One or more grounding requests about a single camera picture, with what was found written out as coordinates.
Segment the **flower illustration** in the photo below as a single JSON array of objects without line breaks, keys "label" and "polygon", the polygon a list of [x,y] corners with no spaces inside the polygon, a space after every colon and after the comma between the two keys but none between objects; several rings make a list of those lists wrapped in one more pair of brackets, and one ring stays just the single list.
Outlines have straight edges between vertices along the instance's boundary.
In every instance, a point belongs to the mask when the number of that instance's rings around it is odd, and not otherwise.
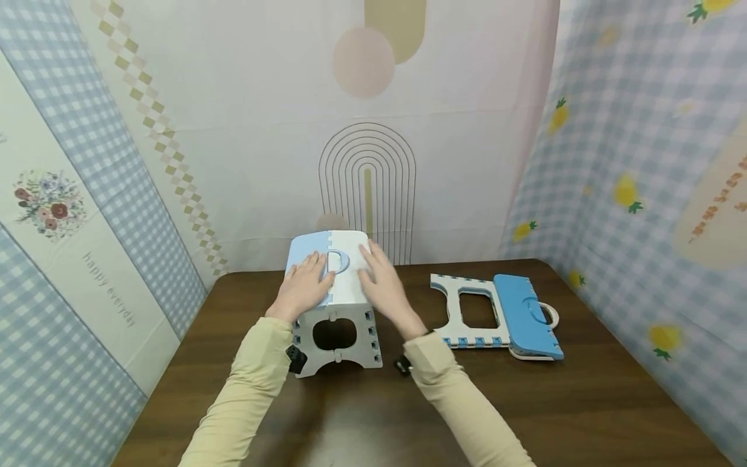
[{"label": "flower illustration", "polygon": [[26,200],[28,200],[28,196],[29,196],[28,192],[26,190],[24,190],[23,188],[18,188],[16,190],[16,198],[18,198],[19,200],[26,201]]},{"label": "flower illustration", "polygon": [[57,219],[64,219],[67,217],[67,206],[61,202],[56,202],[52,205],[52,215]]},{"label": "flower illustration", "polygon": [[78,185],[62,172],[29,170],[20,175],[13,189],[23,209],[18,222],[31,224],[53,242],[71,236],[86,220]]}]

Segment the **brown table surface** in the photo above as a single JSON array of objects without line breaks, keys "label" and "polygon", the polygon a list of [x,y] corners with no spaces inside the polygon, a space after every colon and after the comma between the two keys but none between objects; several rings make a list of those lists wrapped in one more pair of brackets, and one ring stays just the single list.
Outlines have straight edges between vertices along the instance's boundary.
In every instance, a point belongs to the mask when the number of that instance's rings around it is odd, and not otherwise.
[{"label": "brown table surface", "polygon": [[[561,322],[555,333],[565,353],[562,362],[520,362],[507,350],[456,351],[538,466],[729,465],[545,263],[518,260],[398,270],[428,327],[447,322],[446,300],[430,288],[431,273],[475,279],[491,279],[496,273],[528,276],[540,300],[557,308]],[[281,272],[234,273],[218,280],[114,466],[179,464],[228,377],[241,339],[273,302],[281,280]],[[486,297],[462,295],[462,311],[468,325],[495,325]],[[394,370],[401,337],[381,315],[376,326],[384,368],[363,370],[342,362],[303,380],[289,374],[244,466],[467,465],[448,427],[412,379]],[[347,331],[332,330],[331,335],[345,336]]]}]

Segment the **checkered pattern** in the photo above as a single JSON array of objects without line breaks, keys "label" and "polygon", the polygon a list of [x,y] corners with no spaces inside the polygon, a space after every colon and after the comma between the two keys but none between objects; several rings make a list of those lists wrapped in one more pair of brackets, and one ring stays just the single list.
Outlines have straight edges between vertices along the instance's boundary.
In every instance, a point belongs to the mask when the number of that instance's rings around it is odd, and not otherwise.
[{"label": "checkered pattern", "polygon": [[146,397],[0,226],[0,465],[108,466]]},{"label": "checkered pattern", "polygon": [[10,4],[3,52],[181,338],[205,289],[72,11],[63,0]]},{"label": "checkered pattern", "polygon": [[122,69],[123,80],[131,88],[130,97],[138,112],[143,115],[142,124],[154,140],[153,148],[161,154],[164,170],[171,176],[174,193],[184,206],[183,211],[192,224],[215,276],[229,272],[228,261],[223,256],[215,231],[208,220],[205,205],[197,194],[194,177],[189,174],[185,155],[179,151],[176,133],[169,127],[170,119],[165,106],[158,101],[158,91],[153,87],[153,78],[146,72],[146,63],[138,54],[138,44],[130,38],[131,29],[123,19],[124,9],[115,1],[91,0],[91,11],[101,18],[99,30],[107,47],[114,53],[114,64]]},{"label": "checkered pattern", "polygon": [[[742,465],[747,267],[722,273],[687,261],[673,250],[672,233],[747,111],[747,2],[694,25],[691,6],[562,2],[548,109],[501,251],[583,275],[577,293]],[[561,98],[568,120],[549,135]],[[624,173],[636,181],[637,214],[613,199]],[[537,229],[514,242],[513,229],[531,220]],[[648,329],[656,324],[681,328],[670,362],[652,352]]]}]

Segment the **pineapple illustration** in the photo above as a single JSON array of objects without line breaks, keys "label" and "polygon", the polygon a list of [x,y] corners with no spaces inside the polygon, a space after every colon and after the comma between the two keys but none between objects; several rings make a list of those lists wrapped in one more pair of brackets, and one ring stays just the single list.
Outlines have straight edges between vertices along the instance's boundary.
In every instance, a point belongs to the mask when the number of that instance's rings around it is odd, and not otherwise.
[{"label": "pineapple illustration", "polygon": [[575,269],[571,269],[568,280],[571,282],[573,288],[580,288],[582,285],[586,285],[586,278]]},{"label": "pineapple illustration", "polygon": [[648,330],[648,340],[654,345],[654,353],[667,362],[671,352],[680,346],[680,328],[675,326],[652,326]]},{"label": "pineapple illustration", "polygon": [[597,40],[597,47],[609,47],[620,38],[620,27],[617,25],[607,26]]},{"label": "pineapple illustration", "polygon": [[631,214],[643,209],[643,203],[638,200],[638,191],[635,181],[626,173],[618,180],[613,192],[615,202],[627,208]]},{"label": "pineapple illustration", "polygon": [[514,229],[514,243],[524,240],[529,232],[532,232],[537,228],[537,222],[532,220],[531,222],[525,222]]},{"label": "pineapple illustration", "polygon": [[560,127],[565,125],[566,120],[568,120],[568,106],[565,105],[565,97],[563,97],[555,106],[555,112],[553,112],[553,117],[550,121],[548,133],[555,134],[555,132],[557,132]]},{"label": "pineapple illustration", "polygon": [[696,24],[700,19],[706,19],[709,13],[718,13],[726,10],[737,0],[701,0],[692,7],[692,11],[687,15]]}]

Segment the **pink circle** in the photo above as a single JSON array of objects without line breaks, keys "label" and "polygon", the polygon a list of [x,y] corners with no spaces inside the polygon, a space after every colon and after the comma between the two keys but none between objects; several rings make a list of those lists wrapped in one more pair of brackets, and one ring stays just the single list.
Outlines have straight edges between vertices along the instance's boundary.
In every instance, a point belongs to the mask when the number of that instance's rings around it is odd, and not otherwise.
[{"label": "pink circle", "polygon": [[394,77],[394,52],[377,30],[350,29],[335,44],[332,70],[343,91],[371,99],[384,92]]}]

